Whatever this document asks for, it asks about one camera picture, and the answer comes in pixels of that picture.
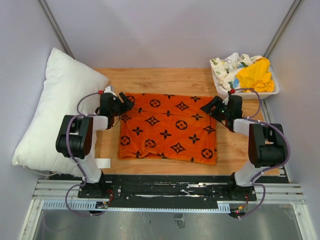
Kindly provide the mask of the orange monogram pillowcase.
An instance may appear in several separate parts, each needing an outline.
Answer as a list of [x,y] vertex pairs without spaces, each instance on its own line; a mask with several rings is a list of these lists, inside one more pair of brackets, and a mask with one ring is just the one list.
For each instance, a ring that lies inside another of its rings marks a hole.
[[216,120],[201,110],[212,97],[155,93],[126,97],[134,106],[120,118],[119,159],[216,165]]

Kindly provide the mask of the white pillow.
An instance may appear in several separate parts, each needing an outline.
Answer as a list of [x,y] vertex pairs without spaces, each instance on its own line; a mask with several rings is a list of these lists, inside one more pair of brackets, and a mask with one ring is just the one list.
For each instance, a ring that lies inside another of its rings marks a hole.
[[53,48],[34,117],[14,151],[12,164],[32,170],[81,177],[76,164],[56,150],[58,133],[66,115],[92,114],[100,105],[96,94],[109,79],[85,64]]

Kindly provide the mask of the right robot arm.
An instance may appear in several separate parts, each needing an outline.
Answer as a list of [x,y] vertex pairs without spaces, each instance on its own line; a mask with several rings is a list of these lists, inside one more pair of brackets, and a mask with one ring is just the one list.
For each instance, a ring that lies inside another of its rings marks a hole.
[[244,117],[242,107],[242,97],[230,94],[225,99],[215,96],[200,108],[230,132],[248,137],[248,161],[231,174],[225,185],[212,188],[215,200],[254,201],[257,179],[263,173],[284,165],[289,159],[289,144],[282,125]]

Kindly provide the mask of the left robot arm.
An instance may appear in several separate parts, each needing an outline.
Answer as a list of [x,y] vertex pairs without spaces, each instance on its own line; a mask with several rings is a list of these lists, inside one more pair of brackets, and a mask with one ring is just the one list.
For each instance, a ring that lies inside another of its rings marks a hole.
[[[94,113],[81,113],[80,104],[91,96],[99,96],[99,107]],[[77,115],[63,117],[55,149],[65,158],[71,159],[82,174],[79,198],[102,198],[107,189],[104,174],[95,159],[94,134],[114,127],[115,118],[133,109],[135,103],[123,92],[115,94],[109,87],[82,97],[77,106]]]

